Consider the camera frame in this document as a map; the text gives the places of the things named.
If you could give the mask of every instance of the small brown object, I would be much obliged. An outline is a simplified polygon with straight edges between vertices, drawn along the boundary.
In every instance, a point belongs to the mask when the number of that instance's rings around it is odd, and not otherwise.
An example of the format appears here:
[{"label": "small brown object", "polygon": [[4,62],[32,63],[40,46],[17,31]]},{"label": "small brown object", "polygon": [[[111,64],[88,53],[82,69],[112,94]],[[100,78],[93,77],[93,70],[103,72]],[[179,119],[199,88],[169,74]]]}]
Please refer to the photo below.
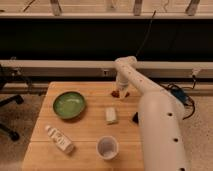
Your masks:
[{"label": "small brown object", "polygon": [[119,97],[120,97],[120,93],[119,93],[118,90],[112,91],[111,95],[112,95],[112,97],[116,97],[116,98],[119,98]]}]

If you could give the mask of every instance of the green bowl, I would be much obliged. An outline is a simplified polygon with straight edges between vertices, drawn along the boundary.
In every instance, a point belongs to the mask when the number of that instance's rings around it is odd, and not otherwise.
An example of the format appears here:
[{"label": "green bowl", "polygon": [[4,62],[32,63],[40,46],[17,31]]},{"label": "green bowl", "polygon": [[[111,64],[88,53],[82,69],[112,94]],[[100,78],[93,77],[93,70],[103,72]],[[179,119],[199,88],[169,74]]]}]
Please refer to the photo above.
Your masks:
[{"label": "green bowl", "polygon": [[84,97],[74,91],[59,95],[53,103],[54,112],[61,119],[72,119],[78,116],[85,107],[86,101]]}]

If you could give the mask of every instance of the speckled floor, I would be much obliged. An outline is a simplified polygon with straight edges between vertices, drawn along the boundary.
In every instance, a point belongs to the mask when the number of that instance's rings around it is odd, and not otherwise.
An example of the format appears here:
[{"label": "speckled floor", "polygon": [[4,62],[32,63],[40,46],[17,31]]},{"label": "speckled floor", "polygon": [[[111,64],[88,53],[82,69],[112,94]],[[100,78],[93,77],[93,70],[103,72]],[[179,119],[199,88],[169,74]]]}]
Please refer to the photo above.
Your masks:
[{"label": "speckled floor", "polygon": [[[0,95],[0,99],[12,95]],[[20,171],[21,163],[40,111],[44,96],[22,95],[24,103],[9,103],[0,108],[0,123],[20,134],[20,140],[12,142],[0,132],[0,171]]]},{"label": "speckled floor", "polygon": [[[21,139],[12,142],[0,133],[0,170],[20,171],[44,96],[23,95],[21,105],[8,104],[0,108],[0,122],[17,130]],[[191,171],[213,170],[213,96],[193,97],[196,112],[180,123]]]}]

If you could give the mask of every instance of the white bottle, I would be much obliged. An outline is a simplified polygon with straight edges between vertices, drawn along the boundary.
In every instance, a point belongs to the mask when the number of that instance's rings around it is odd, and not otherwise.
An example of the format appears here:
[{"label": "white bottle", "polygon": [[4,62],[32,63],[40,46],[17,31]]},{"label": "white bottle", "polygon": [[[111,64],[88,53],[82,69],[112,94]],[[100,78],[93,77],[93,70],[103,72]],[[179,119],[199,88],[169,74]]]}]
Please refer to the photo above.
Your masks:
[{"label": "white bottle", "polygon": [[60,150],[62,150],[63,152],[65,152],[66,154],[69,154],[74,149],[74,145],[73,145],[72,141],[70,141],[58,129],[53,128],[50,125],[47,125],[45,127],[45,130],[47,131],[48,136],[56,144],[56,146]]}]

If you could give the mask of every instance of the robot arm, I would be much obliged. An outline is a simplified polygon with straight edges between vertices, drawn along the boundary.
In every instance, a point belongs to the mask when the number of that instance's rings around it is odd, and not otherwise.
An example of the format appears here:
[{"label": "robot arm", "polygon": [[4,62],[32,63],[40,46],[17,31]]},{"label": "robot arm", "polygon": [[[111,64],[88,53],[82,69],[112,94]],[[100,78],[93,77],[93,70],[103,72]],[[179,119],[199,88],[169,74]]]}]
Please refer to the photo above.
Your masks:
[{"label": "robot arm", "polygon": [[116,84],[131,82],[141,93],[138,116],[145,171],[189,171],[178,120],[184,106],[163,87],[137,72],[135,57],[118,58]]}]

